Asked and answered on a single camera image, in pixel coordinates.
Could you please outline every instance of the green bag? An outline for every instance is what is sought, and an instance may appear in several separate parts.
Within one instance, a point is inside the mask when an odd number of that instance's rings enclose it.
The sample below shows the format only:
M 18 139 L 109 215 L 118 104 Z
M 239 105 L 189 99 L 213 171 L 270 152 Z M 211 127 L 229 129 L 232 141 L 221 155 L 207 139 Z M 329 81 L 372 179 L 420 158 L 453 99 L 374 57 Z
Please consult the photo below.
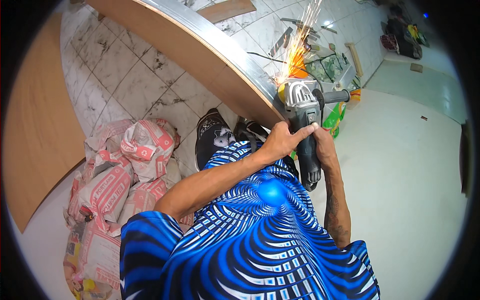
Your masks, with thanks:
M 323 128 L 328 129 L 328 132 L 330 132 L 333 138 L 336 138 L 338 135 L 338 125 L 340 124 L 340 121 L 343 120 L 343 116 L 345 115 L 346 105 L 347 104 L 345 102 L 338 102 L 322 125 Z

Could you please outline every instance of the forearm tattoo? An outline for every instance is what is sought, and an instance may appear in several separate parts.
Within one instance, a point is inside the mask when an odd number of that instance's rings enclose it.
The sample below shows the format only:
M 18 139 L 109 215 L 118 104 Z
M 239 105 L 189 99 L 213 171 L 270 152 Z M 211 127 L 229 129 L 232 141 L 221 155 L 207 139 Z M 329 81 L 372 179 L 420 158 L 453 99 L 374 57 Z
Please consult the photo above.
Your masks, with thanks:
M 331 182 L 327 177 L 325 177 L 325 185 L 327 190 L 327 204 L 325 209 L 324 228 L 332 236 L 335 242 L 338 242 L 339 237 L 348 235 L 348 230 L 338 224 L 338 218 L 336 216 L 338 214 L 338 200 L 333 194 Z

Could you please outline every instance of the sparks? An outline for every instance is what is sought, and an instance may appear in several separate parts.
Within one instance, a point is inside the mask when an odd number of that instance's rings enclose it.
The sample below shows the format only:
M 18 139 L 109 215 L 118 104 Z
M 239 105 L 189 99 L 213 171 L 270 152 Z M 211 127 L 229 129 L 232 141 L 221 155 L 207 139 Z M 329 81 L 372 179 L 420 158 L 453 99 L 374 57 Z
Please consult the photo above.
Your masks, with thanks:
M 289 77 L 306 77 L 304 71 L 299 70 L 299 68 L 304 69 L 305 65 L 303 64 L 303 54 L 306 52 L 304 40 L 305 37 L 310 33 L 310 28 L 317 21 L 317 16 L 320 12 L 320 3 L 322 0 L 312 0 L 307 9 L 303 11 L 301 21 L 301 27 L 298 27 L 294 36 L 290 38 L 290 43 L 287 46 L 285 51 L 286 63 L 282 64 L 280 73 L 276 77 L 276 84 L 282 84 Z

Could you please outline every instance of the person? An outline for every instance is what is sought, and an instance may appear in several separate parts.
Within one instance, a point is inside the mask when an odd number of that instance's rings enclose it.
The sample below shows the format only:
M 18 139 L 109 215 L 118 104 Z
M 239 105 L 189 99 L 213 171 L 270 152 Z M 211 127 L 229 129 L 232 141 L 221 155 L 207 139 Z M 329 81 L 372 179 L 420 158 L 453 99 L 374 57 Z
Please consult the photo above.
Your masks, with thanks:
M 288 155 L 313 134 L 327 192 L 323 227 Z M 216 109 L 197 125 L 202 171 L 175 184 L 121 230 L 123 299 L 379 299 L 365 242 L 350 243 L 333 138 L 313 123 L 277 123 L 258 150 Z M 195 212 L 183 234 L 178 220 Z

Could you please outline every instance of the curved wooden counter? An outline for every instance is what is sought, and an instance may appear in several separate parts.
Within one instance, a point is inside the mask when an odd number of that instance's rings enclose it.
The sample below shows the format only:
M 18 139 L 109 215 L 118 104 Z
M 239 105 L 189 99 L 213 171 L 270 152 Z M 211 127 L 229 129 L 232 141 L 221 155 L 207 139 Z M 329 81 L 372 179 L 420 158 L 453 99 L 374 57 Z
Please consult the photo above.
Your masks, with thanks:
M 283 120 L 275 84 L 229 36 L 176 0 L 87 0 L 175 61 L 239 116 Z

